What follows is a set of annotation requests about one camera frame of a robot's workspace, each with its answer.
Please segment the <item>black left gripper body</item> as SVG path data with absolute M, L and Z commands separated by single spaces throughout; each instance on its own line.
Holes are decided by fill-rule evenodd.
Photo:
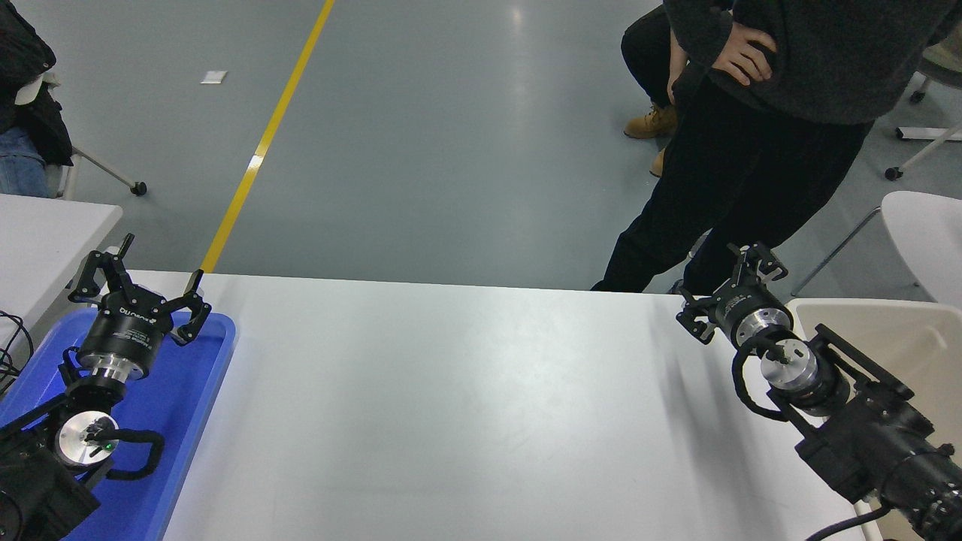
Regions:
M 171 315 L 161 311 L 166 299 L 147 290 L 133 299 L 123 292 L 109 292 L 99 304 L 92 327 L 77 352 L 77 362 L 93 370 L 101 359 L 113 356 L 129 361 L 134 374 L 148 374 L 165 333 L 171 331 Z

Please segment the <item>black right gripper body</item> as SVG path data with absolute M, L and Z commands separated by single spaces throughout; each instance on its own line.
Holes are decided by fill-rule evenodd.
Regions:
M 763 285 L 722 284 L 715 291 L 710 319 L 732 343 L 756 336 L 791 334 L 791 316 Z

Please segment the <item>person's right hand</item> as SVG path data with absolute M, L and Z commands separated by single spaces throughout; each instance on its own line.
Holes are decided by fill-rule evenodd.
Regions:
M 769 34 L 734 22 L 711 68 L 727 74 L 742 86 L 750 86 L 772 78 L 773 68 L 767 53 L 776 52 L 776 41 Z

